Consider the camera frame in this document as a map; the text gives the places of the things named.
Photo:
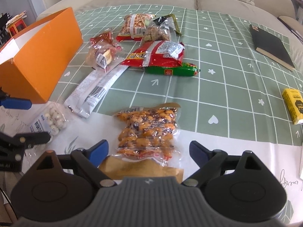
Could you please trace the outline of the white candy balls packet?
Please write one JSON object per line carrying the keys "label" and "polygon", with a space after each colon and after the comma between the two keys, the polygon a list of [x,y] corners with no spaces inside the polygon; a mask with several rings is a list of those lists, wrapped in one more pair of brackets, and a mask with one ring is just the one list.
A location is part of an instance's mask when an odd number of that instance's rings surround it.
{"label": "white candy balls packet", "polygon": [[31,133],[48,132],[51,143],[68,125],[69,120],[64,107],[57,103],[49,102],[34,114],[28,125]]}

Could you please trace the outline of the green sausage stick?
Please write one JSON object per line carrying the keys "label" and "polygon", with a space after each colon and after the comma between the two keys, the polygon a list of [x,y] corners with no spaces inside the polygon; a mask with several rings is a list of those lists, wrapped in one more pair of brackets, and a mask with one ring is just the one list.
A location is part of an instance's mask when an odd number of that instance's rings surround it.
{"label": "green sausage stick", "polygon": [[144,70],[149,74],[183,77],[194,77],[200,72],[198,67],[195,64],[191,63],[182,63],[182,65],[178,67],[151,66],[146,67]]}

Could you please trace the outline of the peanut snack bag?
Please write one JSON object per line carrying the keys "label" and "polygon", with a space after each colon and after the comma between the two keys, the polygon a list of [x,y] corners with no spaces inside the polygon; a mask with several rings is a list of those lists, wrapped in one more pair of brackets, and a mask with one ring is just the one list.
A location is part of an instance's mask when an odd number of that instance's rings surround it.
{"label": "peanut snack bag", "polygon": [[124,24],[118,33],[118,42],[126,40],[141,41],[147,26],[154,19],[154,14],[136,13],[124,17]]}

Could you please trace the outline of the red dried meat packet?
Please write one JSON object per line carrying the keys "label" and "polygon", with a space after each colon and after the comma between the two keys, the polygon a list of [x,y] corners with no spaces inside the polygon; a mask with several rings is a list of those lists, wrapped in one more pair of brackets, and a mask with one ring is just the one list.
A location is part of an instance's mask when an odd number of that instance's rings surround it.
{"label": "red dried meat packet", "polygon": [[93,46],[98,42],[106,42],[110,45],[113,44],[113,33],[111,29],[106,29],[104,32],[98,34],[90,39],[90,45]]}

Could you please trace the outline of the white paper table cover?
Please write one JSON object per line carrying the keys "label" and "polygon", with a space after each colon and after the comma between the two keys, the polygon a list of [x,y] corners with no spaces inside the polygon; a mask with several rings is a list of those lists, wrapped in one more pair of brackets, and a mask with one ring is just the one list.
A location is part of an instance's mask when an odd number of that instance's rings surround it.
{"label": "white paper table cover", "polygon": [[65,120],[50,142],[25,152],[22,173],[46,150],[70,154],[88,149],[105,139],[109,156],[124,160],[140,175],[159,176],[165,166],[181,168],[184,177],[197,171],[190,157],[190,142],[199,142],[209,150],[223,150],[230,155],[253,151],[276,176],[286,190],[287,205],[280,218],[289,225],[302,224],[302,125],[265,114],[226,110],[205,104],[181,105],[171,128],[163,118],[151,127],[140,119],[130,128],[115,112],[91,113],[88,118],[73,114],[57,103],[34,105],[29,110],[1,108],[1,131],[7,135],[40,131],[48,125],[46,114],[57,111]]}

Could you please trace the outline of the orange cardboard box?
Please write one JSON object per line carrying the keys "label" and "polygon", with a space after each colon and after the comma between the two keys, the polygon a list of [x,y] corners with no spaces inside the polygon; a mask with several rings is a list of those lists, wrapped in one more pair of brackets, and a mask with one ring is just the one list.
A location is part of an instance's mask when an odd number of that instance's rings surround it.
{"label": "orange cardboard box", "polygon": [[46,103],[82,43],[70,7],[31,24],[1,48],[1,89],[33,104]]}

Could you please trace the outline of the orange glazed nuts packet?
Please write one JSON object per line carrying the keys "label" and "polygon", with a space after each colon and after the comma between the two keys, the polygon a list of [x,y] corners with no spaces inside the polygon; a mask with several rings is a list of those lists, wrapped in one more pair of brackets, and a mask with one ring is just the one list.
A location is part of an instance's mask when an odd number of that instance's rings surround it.
{"label": "orange glazed nuts packet", "polygon": [[118,135],[117,156],[129,160],[153,159],[167,166],[179,157],[176,140],[181,106],[163,103],[155,107],[131,107],[120,110],[115,117],[125,123]]}

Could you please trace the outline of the white long sachet pack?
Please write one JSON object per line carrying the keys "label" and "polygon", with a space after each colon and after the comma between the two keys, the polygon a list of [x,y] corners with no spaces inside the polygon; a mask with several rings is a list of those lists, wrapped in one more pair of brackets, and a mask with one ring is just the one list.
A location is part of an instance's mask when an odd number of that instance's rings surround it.
{"label": "white long sachet pack", "polygon": [[71,110],[72,113],[82,118],[88,118],[127,68],[128,66],[122,65],[120,61],[117,61],[113,66],[109,66],[105,70],[93,70],[68,96],[64,101],[64,106]]}

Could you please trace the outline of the red stool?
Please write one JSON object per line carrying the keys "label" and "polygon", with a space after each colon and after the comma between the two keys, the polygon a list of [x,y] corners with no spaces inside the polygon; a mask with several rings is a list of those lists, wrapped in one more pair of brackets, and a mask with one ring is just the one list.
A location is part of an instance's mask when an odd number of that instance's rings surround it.
{"label": "red stool", "polygon": [[27,26],[22,18],[6,24],[6,29],[8,30],[11,37],[18,34],[20,31],[22,31],[26,27]]}

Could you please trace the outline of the green checkered tablecloth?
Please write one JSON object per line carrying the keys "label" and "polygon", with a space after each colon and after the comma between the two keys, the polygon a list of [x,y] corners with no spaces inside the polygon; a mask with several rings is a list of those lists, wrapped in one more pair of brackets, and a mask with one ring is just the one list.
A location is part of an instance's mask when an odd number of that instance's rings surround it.
{"label": "green checkered tablecloth", "polygon": [[83,44],[60,78],[51,99],[63,102],[91,72],[85,58],[90,39],[106,29],[118,34],[126,15],[172,13],[185,46],[183,66],[152,71],[128,68],[94,106],[110,115],[127,107],[165,102],[181,105],[181,129],[260,142],[301,145],[281,96],[302,89],[302,74],[255,51],[251,22],[228,14],[161,5],[122,5],[76,15]]}

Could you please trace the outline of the small pastry packet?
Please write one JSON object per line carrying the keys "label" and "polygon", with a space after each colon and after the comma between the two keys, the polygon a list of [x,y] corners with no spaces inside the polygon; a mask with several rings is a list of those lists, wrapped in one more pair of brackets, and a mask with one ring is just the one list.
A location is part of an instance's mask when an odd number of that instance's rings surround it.
{"label": "small pastry packet", "polygon": [[94,69],[101,68],[106,71],[121,52],[121,47],[115,47],[104,41],[99,41],[90,46],[85,63]]}

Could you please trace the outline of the yellow small carton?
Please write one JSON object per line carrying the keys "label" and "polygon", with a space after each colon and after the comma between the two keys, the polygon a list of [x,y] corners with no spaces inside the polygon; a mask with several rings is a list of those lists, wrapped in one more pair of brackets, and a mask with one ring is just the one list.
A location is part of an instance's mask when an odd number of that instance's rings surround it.
{"label": "yellow small carton", "polygon": [[303,102],[302,96],[297,89],[284,89],[282,97],[289,110],[291,120],[294,125],[302,124]]}

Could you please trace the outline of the red snack bag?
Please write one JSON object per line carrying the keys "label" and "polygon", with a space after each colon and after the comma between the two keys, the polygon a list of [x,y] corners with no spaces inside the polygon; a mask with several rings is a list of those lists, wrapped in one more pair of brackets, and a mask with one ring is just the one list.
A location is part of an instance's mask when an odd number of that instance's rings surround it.
{"label": "red snack bag", "polygon": [[137,68],[179,67],[182,65],[184,51],[183,43],[168,40],[147,42],[131,52],[121,65]]}

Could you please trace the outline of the clear mixed nuts bag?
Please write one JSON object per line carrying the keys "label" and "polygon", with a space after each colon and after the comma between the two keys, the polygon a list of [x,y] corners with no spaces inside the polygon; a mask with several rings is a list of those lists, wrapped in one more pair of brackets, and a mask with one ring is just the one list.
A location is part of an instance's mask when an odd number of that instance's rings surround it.
{"label": "clear mixed nuts bag", "polygon": [[177,19],[174,14],[163,15],[151,20],[143,34],[141,45],[158,40],[175,42],[181,36]]}

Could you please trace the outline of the beige sofa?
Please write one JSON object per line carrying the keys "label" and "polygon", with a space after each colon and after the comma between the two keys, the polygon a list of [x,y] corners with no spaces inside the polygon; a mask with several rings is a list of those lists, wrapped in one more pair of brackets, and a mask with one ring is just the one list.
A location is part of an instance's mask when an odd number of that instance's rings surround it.
{"label": "beige sofa", "polygon": [[295,20],[295,9],[291,0],[254,0],[250,5],[238,0],[61,0],[38,15],[42,19],[67,7],[74,11],[114,5],[155,4],[171,5],[187,9],[221,12],[251,22],[262,24],[287,36],[290,41],[291,57],[298,65],[302,65],[302,43],[284,25],[288,22],[295,30],[302,32],[302,25]]}

